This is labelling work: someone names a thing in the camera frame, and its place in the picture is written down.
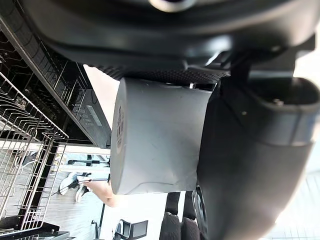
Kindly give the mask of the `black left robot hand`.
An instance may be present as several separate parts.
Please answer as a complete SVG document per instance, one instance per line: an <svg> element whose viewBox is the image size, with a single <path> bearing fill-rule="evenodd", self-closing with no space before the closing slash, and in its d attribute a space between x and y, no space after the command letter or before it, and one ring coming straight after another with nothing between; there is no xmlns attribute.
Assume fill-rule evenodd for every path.
<svg viewBox="0 0 320 240"><path fill-rule="evenodd" d="M25 0L55 51L122 77L229 72L206 108L196 210L207 240L257 240L303 175L320 128L320 91L294 78L313 50L317 0Z"/></svg>

